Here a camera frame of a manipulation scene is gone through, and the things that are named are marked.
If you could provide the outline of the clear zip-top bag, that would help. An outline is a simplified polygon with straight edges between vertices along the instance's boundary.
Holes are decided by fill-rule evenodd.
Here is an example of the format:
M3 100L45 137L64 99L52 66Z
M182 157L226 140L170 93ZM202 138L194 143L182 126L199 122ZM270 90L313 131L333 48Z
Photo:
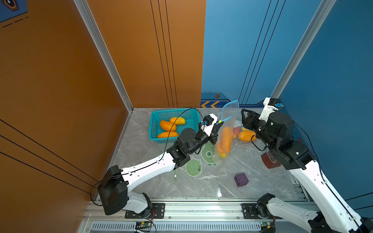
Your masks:
M241 112L240 112L240 111L238 111L238 113L236 114L236 119L235 119L234 124L233 124L233 129L234 129L235 127L241 127L241 131L248 130L248 129L244 128L244 126L243 126L243 124L242 124L242 118L241 118Z
M222 163L228 157L228 155L230 154L230 153L227 154L226 158L222 158L222 157L219 156L220 136L221 136L221 133L222 133L222 130L223 130L224 127L231 127L233 129L233 124L234 124L234 121L236 119L236 114L238 113L238 111L239 111L239 102L237 100L227 103L222 108L220 122L224 122L224 124L219 130L218 141L215 145L215 154L214 154L214 161L217 164Z

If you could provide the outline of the red pink mango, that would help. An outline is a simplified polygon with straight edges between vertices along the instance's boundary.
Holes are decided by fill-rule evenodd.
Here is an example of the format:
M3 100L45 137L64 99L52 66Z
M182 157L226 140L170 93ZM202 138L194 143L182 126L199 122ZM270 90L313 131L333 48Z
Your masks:
M238 137L238 134L240 133L241 131L241 127L235 127L233 129L233 139L236 139Z

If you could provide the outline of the large orange mango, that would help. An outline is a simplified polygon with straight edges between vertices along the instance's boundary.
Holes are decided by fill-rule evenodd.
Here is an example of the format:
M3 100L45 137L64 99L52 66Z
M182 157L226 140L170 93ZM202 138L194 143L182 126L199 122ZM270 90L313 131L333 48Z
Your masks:
M256 140L254 136L255 136L255 132L250 131L250 130L241 131L238 134L238 138L242 142L250 142L252 140Z

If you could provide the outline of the orange mango later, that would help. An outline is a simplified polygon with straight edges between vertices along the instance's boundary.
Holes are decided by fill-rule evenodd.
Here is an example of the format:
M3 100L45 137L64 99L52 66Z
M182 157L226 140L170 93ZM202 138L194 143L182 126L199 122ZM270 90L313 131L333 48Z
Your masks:
M231 127L224 127L220 136L219 153L224 153L225 156L230 153L233 139L233 129Z

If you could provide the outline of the clear bags stack green print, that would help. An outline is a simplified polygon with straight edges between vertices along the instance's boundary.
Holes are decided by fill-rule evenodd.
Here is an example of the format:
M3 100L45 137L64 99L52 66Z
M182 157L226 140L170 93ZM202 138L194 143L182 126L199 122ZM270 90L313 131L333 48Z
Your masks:
M205 144L201 149L190 156L190 161L174 173L175 180L177 174L184 174L192 179L215 179L228 177L228 172L224 171L223 166L227 158L220 164L214 161L215 145Z

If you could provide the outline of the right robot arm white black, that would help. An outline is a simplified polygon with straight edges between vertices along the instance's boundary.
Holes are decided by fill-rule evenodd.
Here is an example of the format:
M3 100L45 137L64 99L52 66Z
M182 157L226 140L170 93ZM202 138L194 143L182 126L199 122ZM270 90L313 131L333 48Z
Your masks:
M285 219L309 233L371 233L373 222L360 216L341 197L322 172L316 155L303 143L293 139L295 122L282 112L272 112L267 119L253 111L241 111L244 128L260 139L269 153L300 182L318 206L318 211L286 203L275 195L265 194L257 200L262 218Z

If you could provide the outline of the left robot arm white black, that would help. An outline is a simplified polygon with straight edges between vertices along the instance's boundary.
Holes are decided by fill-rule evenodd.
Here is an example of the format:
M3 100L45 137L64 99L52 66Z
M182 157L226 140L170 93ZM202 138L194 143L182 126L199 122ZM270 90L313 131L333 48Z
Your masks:
M153 204L146 193L133 189L160 174L176 170L190 161L190 155L210 142L216 144L222 121L202 126L198 132L184 129L166 152L142 164L119 168L112 166L98 185L98 192L107 216L121 210L131 211L140 217L149 217Z

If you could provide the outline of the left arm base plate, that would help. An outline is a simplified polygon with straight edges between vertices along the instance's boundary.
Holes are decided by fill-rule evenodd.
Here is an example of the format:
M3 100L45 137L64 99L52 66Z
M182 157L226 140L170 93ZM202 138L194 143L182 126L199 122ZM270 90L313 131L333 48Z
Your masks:
M140 214L133 211L126 211L125 219L163 219L165 214L165 203L153 203L152 208L147 208Z

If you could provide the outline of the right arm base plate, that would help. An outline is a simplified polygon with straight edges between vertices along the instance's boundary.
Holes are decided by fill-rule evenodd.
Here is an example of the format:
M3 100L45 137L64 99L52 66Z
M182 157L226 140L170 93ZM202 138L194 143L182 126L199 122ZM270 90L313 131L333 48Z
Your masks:
M241 204L244 219L274 220L269 209L264 204L243 203Z

